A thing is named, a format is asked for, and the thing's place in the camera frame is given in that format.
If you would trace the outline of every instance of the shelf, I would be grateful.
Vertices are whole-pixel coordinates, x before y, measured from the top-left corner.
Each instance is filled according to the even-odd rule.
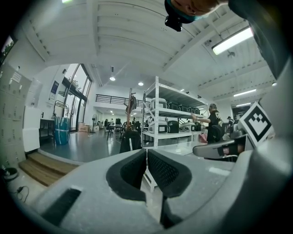
[[[155,134],[149,133],[149,132],[143,132],[142,134],[145,134],[150,137],[155,137]],[[178,137],[189,137],[196,134],[196,132],[190,132],[190,133],[185,133],[185,132],[179,132],[179,133],[161,133],[158,134],[158,139],[170,139],[170,138],[178,138]]]
[[[194,114],[198,118],[206,118],[206,116]],[[182,119],[192,119],[191,113],[181,112],[172,109],[159,107],[159,116],[160,117],[171,117],[171,118],[182,118]]]
[[[146,91],[146,97],[154,98],[155,96],[156,96],[156,87],[155,85],[152,85]],[[179,103],[181,105],[188,106],[188,107],[206,105],[206,103],[201,102],[200,100],[198,100],[197,98],[189,94],[186,94],[177,89],[174,89],[172,87],[162,85],[162,84],[159,84],[159,97],[165,99],[166,101],[174,101],[176,103]]]

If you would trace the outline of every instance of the fluorescent light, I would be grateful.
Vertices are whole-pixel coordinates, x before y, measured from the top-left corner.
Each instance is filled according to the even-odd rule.
[[[239,104],[239,105],[236,105],[236,107],[239,107],[239,106],[247,106],[247,105],[250,105],[250,104],[251,104],[251,102],[245,103],[245,104]]]
[[[252,93],[252,92],[255,92],[255,91],[256,91],[256,89],[255,90],[246,91],[244,93],[234,94],[234,97],[237,97],[237,96],[240,96],[240,95],[243,95],[243,94],[247,94],[247,93]]]
[[[225,50],[230,49],[231,47],[239,44],[240,42],[245,41],[246,39],[253,37],[253,33],[250,27],[245,28],[236,34],[228,37],[226,40],[220,42],[219,44],[212,47],[213,52],[218,55]]]

